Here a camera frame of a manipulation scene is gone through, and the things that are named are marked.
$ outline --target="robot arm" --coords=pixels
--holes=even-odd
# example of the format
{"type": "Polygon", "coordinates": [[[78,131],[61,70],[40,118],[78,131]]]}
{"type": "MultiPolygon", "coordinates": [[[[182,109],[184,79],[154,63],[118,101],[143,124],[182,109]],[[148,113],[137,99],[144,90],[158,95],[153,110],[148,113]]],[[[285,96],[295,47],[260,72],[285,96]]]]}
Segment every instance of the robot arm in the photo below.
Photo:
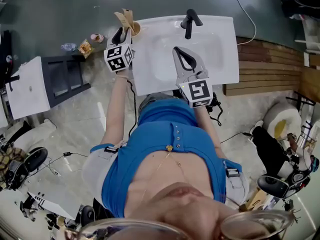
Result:
{"type": "Polygon", "coordinates": [[[177,74],[175,83],[190,108],[209,105],[214,97],[213,90],[201,57],[187,48],[178,46],[173,48],[172,54],[177,74]]]}

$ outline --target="wooden slat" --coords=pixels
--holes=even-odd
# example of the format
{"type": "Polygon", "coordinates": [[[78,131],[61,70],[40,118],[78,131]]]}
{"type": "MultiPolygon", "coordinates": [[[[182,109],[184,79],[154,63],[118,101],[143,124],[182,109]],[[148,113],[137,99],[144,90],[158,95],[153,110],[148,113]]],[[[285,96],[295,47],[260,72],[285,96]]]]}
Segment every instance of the wooden slat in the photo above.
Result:
{"type": "Polygon", "coordinates": [[[226,89],[223,88],[223,94],[226,96],[236,96],[245,94],[258,94],[258,93],[268,93],[286,90],[297,90],[299,85],[279,85],[279,86],[264,86],[264,87],[252,87],[252,88],[242,88],[242,89],[226,89]]]}
{"type": "Polygon", "coordinates": [[[301,72],[299,92],[315,102],[320,102],[320,70],[304,68],[301,72]]]}
{"type": "Polygon", "coordinates": [[[299,81],[298,75],[283,75],[283,74],[240,74],[239,81],[275,81],[275,80],[295,80],[299,81]]]}
{"type": "Polygon", "coordinates": [[[275,81],[245,81],[239,83],[226,84],[227,89],[241,89],[265,86],[298,86],[298,80],[275,80],[275,81]]]}
{"type": "Polygon", "coordinates": [[[293,70],[276,70],[276,69],[250,69],[250,68],[242,68],[239,70],[240,75],[292,75],[299,76],[301,74],[300,71],[293,70]]]}
{"type": "Polygon", "coordinates": [[[238,53],[239,61],[243,62],[273,62],[294,66],[303,66],[303,62],[296,61],[288,58],[281,58],[271,56],[268,54],[254,54],[254,53],[238,53]]]}
{"type": "Polygon", "coordinates": [[[267,49],[264,47],[238,45],[237,49],[238,49],[238,53],[243,53],[243,54],[270,55],[270,56],[276,56],[276,57],[281,57],[281,58],[285,58],[285,59],[290,59],[290,60],[301,62],[301,63],[304,62],[303,57],[300,57],[300,56],[297,56],[294,54],[290,54],[290,53],[286,53],[286,52],[282,52],[282,51],[278,51],[278,50],[267,49]]]}
{"type": "Polygon", "coordinates": [[[277,56],[277,57],[281,57],[281,58],[286,58],[286,59],[290,59],[290,60],[294,60],[294,61],[298,61],[298,62],[305,62],[305,59],[301,56],[297,56],[294,54],[290,54],[290,53],[286,53],[286,52],[282,52],[282,51],[278,51],[278,50],[271,50],[269,49],[269,54],[271,56],[277,56]]]}
{"type": "MultiPolygon", "coordinates": [[[[240,43],[244,43],[249,41],[250,39],[248,38],[243,38],[243,37],[237,37],[236,38],[236,42],[237,44],[240,43]]],[[[276,50],[279,52],[283,52],[283,53],[287,53],[287,54],[292,54],[292,55],[296,55],[300,58],[304,57],[303,52],[295,50],[295,49],[291,49],[279,44],[275,44],[275,43],[271,43],[271,42],[266,42],[266,41],[260,41],[260,40],[252,40],[249,43],[246,44],[241,44],[242,46],[253,46],[253,47],[262,47],[262,48],[267,48],[267,49],[271,49],[271,50],[276,50]]]]}
{"type": "Polygon", "coordinates": [[[301,71],[301,67],[272,62],[239,61],[239,69],[293,70],[301,71]]]}
{"type": "Polygon", "coordinates": [[[310,54],[309,63],[311,66],[320,66],[320,55],[310,54]]]}

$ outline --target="blue shirt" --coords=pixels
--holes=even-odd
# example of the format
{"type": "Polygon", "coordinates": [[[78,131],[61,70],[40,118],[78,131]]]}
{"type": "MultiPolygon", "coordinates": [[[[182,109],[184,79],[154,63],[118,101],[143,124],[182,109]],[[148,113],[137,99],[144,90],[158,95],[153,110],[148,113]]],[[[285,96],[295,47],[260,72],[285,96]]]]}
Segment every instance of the blue shirt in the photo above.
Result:
{"type": "MultiPolygon", "coordinates": [[[[101,199],[115,217],[124,217],[128,188],[141,162],[152,152],[167,150],[167,145],[173,146],[173,152],[194,153],[201,157],[210,174],[214,200],[225,202],[226,167],[242,172],[241,165],[217,157],[212,139],[198,127],[194,110],[186,102],[164,99],[143,109],[138,127],[127,145],[118,150],[118,156],[104,180],[101,199]]],[[[98,145],[91,152],[107,146],[113,145],[98,145]]]]}

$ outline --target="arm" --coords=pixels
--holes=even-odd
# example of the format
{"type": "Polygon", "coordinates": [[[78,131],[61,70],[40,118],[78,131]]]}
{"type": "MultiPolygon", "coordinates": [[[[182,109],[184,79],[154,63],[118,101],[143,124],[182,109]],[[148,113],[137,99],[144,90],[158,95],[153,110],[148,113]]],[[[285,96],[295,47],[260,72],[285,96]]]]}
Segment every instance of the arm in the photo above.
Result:
{"type": "Polygon", "coordinates": [[[124,138],[127,70],[117,73],[106,113],[105,133],[101,144],[118,144],[124,138]]]}
{"type": "Polygon", "coordinates": [[[218,134],[216,132],[214,125],[212,124],[212,121],[210,119],[210,116],[207,112],[206,107],[205,106],[196,107],[194,109],[194,112],[195,112],[195,118],[196,118],[196,122],[198,123],[198,126],[201,129],[205,130],[211,137],[212,142],[214,144],[216,155],[219,158],[227,159],[227,157],[225,156],[224,152],[221,149],[221,144],[220,144],[218,134]]]}
{"type": "Polygon", "coordinates": [[[290,148],[292,149],[293,152],[297,152],[298,145],[295,142],[295,138],[293,137],[292,134],[288,134],[287,137],[288,137],[288,141],[289,141],[289,144],[290,144],[290,148]]]}

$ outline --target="white sink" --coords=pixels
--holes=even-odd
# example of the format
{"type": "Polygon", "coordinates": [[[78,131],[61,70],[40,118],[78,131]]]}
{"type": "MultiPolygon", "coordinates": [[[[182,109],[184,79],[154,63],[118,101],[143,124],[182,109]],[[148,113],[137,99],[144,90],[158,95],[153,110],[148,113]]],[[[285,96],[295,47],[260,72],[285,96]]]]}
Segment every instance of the white sink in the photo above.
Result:
{"type": "Polygon", "coordinates": [[[199,15],[202,26],[192,23],[191,39],[180,26],[185,15],[139,20],[141,32],[133,38],[132,62],[138,96],[178,89],[173,58],[175,46],[203,59],[212,85],[239,82],[238,50],[233,18],[199,15]]]}

